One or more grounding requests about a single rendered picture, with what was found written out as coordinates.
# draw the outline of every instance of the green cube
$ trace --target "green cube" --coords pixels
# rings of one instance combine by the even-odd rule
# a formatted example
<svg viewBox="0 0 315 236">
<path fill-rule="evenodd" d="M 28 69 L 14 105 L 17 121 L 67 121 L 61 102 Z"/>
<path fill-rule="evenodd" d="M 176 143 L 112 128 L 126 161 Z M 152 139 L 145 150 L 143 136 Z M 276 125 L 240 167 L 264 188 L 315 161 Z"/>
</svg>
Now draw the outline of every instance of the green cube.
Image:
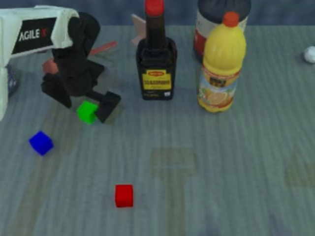
<svg viewBox="0 0 315 236">
<path fill-rule="evenodd" d="M 97 109 L 97 105 L 88 101 L 84 101 L 77 109 L 77 113 L 81 121 L 92 124 L 96 120 L 95 112 Z"/>
</svg>

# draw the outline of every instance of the sauce bottle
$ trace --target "sauce bottle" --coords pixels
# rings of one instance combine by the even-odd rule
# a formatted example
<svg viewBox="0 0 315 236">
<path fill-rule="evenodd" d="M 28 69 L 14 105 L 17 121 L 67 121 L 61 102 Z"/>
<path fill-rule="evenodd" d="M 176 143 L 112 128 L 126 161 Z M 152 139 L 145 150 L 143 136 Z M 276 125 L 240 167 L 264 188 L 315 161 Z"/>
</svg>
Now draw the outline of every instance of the sauce bottle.
<svg viewBox="0 0 315 236">
<path fill-rule="evenodd" d="M 244 31 L 251 6 L 251 0 L 198 0 L 193 50 L 200 63 L 206 39 L 213 28 L 222 23 L 224 13 L 237 12 L 240 15 L 239 26 Z"/>
<path fill-rule="evenodd" d="M 177 49 L 165 36 L 164 1 L 145 0 L 146 37 L 136 51 L 136 62 L 145 100 L 170 100 L 174 95 Z"/>
<path fill-rule="evenodd" d="M 209 34 L 202 63 L 198 103 L 209 112 L 226 111 L 233 102 L 237 80 L 246 54 L 239 15 L 226 12 L 223 23 Z"/>
</svg>

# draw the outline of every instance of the blue cube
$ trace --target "blue cube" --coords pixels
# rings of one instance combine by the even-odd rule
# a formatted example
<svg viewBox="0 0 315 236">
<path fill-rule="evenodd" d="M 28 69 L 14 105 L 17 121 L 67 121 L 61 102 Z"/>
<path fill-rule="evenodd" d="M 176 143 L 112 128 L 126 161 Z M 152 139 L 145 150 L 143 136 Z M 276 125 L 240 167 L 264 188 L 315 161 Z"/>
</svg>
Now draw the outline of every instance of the blue cube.
<svg viewBox="0 0 315 236">
<path fill-rule="evenodd" d="M 42 156 L 54 147 L 53 141 L 42 131 L 30 138 L 29 142 L 32 148 Z"/>
</svg>

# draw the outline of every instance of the bottle neck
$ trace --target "bottle neck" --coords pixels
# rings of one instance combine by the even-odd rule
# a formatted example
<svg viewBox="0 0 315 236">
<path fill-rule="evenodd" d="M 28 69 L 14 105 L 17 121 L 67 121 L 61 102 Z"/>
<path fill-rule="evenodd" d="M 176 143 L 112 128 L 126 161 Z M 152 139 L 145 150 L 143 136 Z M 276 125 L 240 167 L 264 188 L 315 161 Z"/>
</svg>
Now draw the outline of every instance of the bottle neck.
<svg viewBox="0 0 315 236">
<path fill-rule="evenodd" d="M 146 46 L 153 51 L 166 48 L 164 15 L 146 16 Z"/>
</svg>

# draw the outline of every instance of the red and white label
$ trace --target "red and white label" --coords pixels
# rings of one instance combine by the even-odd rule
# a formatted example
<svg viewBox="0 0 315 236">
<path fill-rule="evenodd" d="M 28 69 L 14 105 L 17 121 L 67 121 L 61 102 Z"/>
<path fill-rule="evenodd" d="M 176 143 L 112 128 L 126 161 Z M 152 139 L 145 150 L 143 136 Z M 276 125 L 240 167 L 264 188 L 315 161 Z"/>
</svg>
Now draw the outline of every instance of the red and white label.
<svg viewBox="0 0 315 236">
<path fill-rule="evenodd" d="M 242 20 L 238 26 L 244 31 L 247 24 L 247 17 Z M 203 55 L 203 50 L 205 48 L 205 43 L 209 33 L 216 27 L 218 24 L 208 21 L 204 18 L 199 11 L 197 11 L 197 19 L 196 19 L 196 28 L 195 28 L 195 36 L 193 39 L 193 46 L 195 50 Z"/>
</svg>

